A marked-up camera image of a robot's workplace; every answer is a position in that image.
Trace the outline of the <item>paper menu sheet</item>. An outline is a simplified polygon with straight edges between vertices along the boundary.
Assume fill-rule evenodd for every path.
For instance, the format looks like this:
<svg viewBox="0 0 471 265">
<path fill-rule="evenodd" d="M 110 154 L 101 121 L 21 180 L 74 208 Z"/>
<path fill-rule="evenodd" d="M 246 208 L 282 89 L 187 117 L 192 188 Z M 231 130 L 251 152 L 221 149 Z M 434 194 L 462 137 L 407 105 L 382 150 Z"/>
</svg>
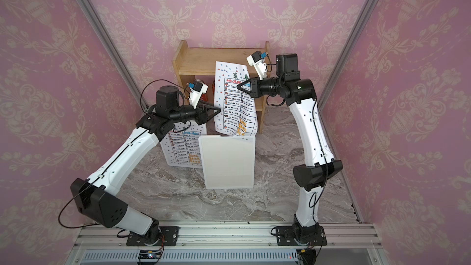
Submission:
<svg viewBox="0 0 471 265">
<path fill-rule="evenodd" d="M 228 136 L 255 136 L 258 117 L 255 100 L 237 86 L 250 78 L 246 66 L 215 63 L 214 106 L 221 112 L 214 118 L 215 130 Z"/>
<path fill-rule="evenodd" d="M 200 131 L 170 132 L 168 134 L 169 165 L 202 168 L 199 148 Z"/>
</svg>

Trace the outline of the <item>white rack board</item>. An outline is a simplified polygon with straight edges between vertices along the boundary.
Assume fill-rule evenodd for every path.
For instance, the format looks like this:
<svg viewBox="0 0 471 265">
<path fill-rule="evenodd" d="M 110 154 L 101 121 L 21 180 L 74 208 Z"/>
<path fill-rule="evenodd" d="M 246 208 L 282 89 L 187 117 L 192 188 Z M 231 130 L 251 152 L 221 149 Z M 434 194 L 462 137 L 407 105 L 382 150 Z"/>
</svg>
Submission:
<svg viewBox="0 0 471 265">
<path fill-rule="evenodd" d="M 207 135 L 206 124 L 176 123 L 159 143 L 169 166 L 202 169 L 199 138 Z"/>
<path fill-rule="evenodd" d="M 206 189 L 251 189 L 255 181 L 255 136 L 199 138 Z"/>
</svg>

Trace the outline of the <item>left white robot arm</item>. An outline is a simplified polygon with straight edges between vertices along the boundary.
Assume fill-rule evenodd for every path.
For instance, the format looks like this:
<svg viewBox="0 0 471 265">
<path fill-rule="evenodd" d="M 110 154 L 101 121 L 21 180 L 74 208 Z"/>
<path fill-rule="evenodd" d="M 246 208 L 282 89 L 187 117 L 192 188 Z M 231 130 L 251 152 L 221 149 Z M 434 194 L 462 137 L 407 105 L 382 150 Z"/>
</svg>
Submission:
<svg viewBox="0 0 471 265">
<path fill-rule="evenodd" d="M 144 238 L 146 245 L 164 239 L 159 221 L 117 198 L 124 181 L 142 158 L 165 136 L 175 130 L 177 123 L 203 125 L 220 113 L 220 109 L 201 101 L 207 85 L 189 84 L 189 103 L 183 104 L 183 93 L 173 85 L 156 92 L 156 103 L 144 112 L 126 142 L 87 179 L 71 184 L 72 201 L 78 211 L 106 228 L 120 228 Z"/>
</svg>

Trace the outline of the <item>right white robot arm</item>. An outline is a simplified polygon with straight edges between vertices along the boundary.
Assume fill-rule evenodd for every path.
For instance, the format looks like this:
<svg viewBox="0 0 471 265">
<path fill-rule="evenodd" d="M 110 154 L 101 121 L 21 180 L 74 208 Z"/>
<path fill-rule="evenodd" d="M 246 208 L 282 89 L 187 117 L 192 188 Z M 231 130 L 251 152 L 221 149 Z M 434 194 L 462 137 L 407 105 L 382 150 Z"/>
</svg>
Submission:
<svg viewBox="0 0 471 265">
<path fill-rule="evenodd" d="M 289 239 L 300 245 L 323 246 L 326 234 L 318 220 L 320 199 L 329 179 L 343 169 L 327 144 L 318 111 L 318 99 L 310 79 L 302 79 L 295 53 L 276 57 L 276 76 L 267 76 L 266 53 L 256 51 L 247 57 L 257 77 L 250 78 L 237 89 L 252 98 L 279 96 L 293 115 L 304 149 L 305 163 L 293 168 L 299 186 L 298 208 L 290 229 L 277 231 L 279 245 Z"/>
</svg>

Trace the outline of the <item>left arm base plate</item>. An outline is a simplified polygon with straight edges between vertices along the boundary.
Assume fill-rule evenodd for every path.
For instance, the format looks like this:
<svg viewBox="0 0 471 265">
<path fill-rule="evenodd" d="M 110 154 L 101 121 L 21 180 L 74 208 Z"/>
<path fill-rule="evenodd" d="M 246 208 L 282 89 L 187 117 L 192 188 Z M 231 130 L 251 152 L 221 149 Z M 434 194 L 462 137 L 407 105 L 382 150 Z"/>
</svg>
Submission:
<svg viewBox="0 0 471 265">
<path fill-rule="evenodd" d="M 159 227 L 159 234 L 153 241 L 146 239 L 144 236 L 130 233 L 126 241 L 128 247 L 138 246 L 157 246 L 161 247 L 175 247 L 179 238 L 180 227 L 179 226 L 161 226 Z"/>
</svg>

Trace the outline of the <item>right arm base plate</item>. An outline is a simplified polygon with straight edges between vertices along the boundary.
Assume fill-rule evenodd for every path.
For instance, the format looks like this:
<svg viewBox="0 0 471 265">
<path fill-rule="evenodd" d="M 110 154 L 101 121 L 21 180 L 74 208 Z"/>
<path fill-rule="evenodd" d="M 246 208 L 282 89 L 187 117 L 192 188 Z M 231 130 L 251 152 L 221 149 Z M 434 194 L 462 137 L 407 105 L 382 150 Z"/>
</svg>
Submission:
<svg viewBox="0 0 471 265">
<path fill-rule="evenodd" d="M 271 229 L 271 235 L 276 238 L 278 246 L 325 246 L 326 233 L 319 224 L 303 227 L 298 224 L 291 226 L 276 226 Z"/>
</svg>

